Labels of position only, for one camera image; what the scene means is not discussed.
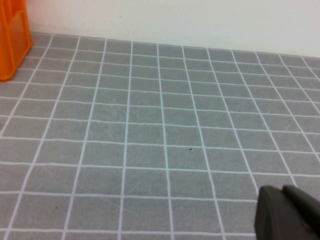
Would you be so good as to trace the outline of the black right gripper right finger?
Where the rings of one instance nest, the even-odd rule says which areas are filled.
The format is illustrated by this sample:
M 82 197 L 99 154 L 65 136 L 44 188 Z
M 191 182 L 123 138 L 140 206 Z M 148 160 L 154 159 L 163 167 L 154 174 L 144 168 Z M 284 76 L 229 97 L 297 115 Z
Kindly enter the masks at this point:
M 284 185 L 281 190 L 294 205 L 299 215 L 320 237 L 320 201 L 294 185 Z

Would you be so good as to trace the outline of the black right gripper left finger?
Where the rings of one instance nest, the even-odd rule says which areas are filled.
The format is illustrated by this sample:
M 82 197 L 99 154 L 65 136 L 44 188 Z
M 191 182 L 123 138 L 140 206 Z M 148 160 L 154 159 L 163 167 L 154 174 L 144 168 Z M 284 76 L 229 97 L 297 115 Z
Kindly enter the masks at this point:
M 258 240 L 316 240 L 318 237 L 305 222 L 282 189 L 262 186 L 259 189 L 254 230 Z

